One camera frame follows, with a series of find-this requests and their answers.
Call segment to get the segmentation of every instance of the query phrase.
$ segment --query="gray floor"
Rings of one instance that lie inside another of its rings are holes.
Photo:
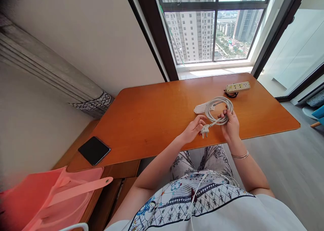
[[[300,107],[291,103],[282,105],[301,123],[301,128],[244,143],[267,176],[276,198],[295,213],[307,230],[324,230],[324,126],[312,129],[310,125],[315,121],[305,116]],[[224,146],[230,156],[228,146]],[[190,151],[195,166],[202,155],[202,149]],[[143,159],[140,171],[151,160]],[[232,158],[229,161],[243,188]]]

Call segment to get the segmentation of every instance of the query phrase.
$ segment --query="woman's left hand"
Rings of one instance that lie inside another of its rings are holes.
[[[182,141],[183,144],[187,144],[189,142],[192,142],[196,135],[201,131],[204,125],[206,125],[205,121],[207,120],[207,117],[199,114],[197,117],[189,123],[187,128],[182,132],[178,137]]]

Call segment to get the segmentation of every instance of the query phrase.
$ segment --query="chair leg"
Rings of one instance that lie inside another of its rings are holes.
[[[316,122],[316,123],[314,123],[314,124],[312,124],[312,125],[310,125],[312,128],[315,128],[316,126],[319,126],[319,125],[321,125],[321,123],[319,123],[319,122]]]

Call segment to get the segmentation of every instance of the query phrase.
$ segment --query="white shirt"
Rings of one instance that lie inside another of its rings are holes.
[[[306,230],[281,201],[230,183],[214,171],[187,174],[157,191],[133,220],[118,221],[105,231]]]

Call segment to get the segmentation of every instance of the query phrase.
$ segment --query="hand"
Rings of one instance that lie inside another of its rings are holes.
[[[227,141],[227,143],[230,143],[231,141],[240,138],[240,123],[234,110],[231,113],[228,109],[224,109],[223,113],[218,115],[218,118],[224,118],[226,114],[228,116],[228,122],[225,125],[221,125],[220,128],[222,130],[223,136],[225,137],[225,140]]]
[[[204,125],[206,125],[205,121],[207,117],[204,115],[197,115],[197,117],[189,123],[187,128],[182,132],[178,138],[182,141],[183,144],[187,144],[192,142],[196,135],[201,131]]]

